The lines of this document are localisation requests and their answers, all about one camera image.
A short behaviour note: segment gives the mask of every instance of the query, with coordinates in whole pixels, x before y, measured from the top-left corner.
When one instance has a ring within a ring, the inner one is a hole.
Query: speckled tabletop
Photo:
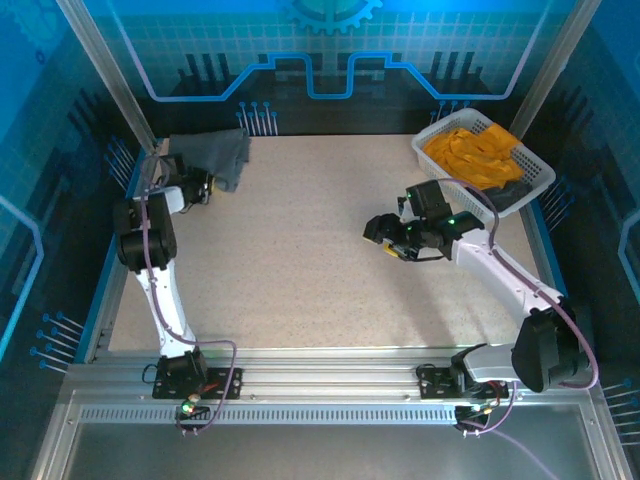
[[[254,138],[237,192],[172,217],[178,288],[198,338],[245,348],[514,341],[516,325],[479,279],[444,260],[401,262],[362,239],[370,218],[426,179],[410,138]],[[520,215],[497,239],[536,274]],[[133,275],[110,349],[158,349]]]

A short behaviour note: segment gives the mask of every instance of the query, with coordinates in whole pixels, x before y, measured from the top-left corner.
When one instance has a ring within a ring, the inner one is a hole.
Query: gear graphic
[[[360,20],[371,20],[371,11],[382,7],[382,0],[283,0],[287,18],[298,22],[300,28],[311,27],[313,33],[324,30],[327,35],[349,27],[359,28]]]
[[[11,13],[23,35],[36,47],[45,47],[58,33],[58,7],[54,0],[0,0],[0,14]]]

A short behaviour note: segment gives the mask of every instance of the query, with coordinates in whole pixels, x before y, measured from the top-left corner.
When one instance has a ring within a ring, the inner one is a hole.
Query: gray cloth
[[[240,128],[196,135],[171,135],[169,154],[181,154],[186,166],[207,170],[215,186],[235,192],[249,161],[249,136]]]

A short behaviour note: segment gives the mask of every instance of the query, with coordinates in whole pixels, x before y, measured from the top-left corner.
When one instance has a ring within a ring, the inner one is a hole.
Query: transparent enclosure wall
[[[541,206],[603,384],[640,380],[640,3],[603,0],[525,142],[560,178]],[[624,442],[640,414],[614,413]],[[635,454],[638,447],[630,445]]]
[[[111,149],[138,147],[55,2],[0,14],[0,477],[17,479],[77,345],[43,314],[81,329],[130,177]]]
[[[508,126],[574,0],[90,0],[157,135]]]

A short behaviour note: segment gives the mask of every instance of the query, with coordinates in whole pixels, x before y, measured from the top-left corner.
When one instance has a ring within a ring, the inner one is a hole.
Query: basket
[[[411,146],[418,154],[420,168],[432,179],[450,177],[431,157],[424,153],[422,148],[425,144],[436,135],[449,132],[459,127],[466,128],[478,134],[489,128],[493,123],[494,122],[477,110],[473,108],[463,108],[428,126],[411,140]],[[506,217],[524,207],[544,192],[556,179],[556,174],[553,169],[522,144],[511,150],[511,158],[524,170],[522,181],[531,185],[531,192],[510,207],[499,212],[500,218]],[[482,202],[469,193],[462,185],[443,182],[441,186],[446,193],[460,204],[463,210],[471,212],[483,223],[487,223],[493,219],[491,210],[485,207]]]

